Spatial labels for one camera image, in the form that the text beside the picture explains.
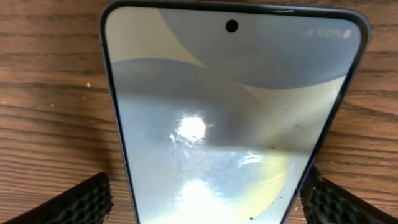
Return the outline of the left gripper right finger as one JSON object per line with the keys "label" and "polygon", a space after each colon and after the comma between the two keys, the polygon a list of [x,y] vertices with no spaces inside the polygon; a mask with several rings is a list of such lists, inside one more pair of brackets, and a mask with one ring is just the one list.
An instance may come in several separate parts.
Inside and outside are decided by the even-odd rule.
{"label": "left gripper right finger", "polygon": [[397,224],[397,218],[324,178],[312,167],[300,191],[308,224]]}

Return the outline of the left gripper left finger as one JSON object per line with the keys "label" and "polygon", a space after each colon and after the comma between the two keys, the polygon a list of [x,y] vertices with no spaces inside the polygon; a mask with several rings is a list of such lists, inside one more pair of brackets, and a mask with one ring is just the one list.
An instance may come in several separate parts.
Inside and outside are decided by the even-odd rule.
{"label": "left gripper left finger", "polygon": [[4,224],[103,224],[112,198],[109,178],[100,172]]}

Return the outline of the blue Samsung Galaxy smartphone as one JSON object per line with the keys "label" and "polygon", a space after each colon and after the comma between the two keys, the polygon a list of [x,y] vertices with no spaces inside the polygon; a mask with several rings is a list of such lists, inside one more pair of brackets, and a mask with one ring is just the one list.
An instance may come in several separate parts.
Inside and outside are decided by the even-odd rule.
{"label": "blue Samsung Galaxy smartphone", "polygon": [[115,1],[99,36],[137,223],[285,223],[366,51],[346,9]]}

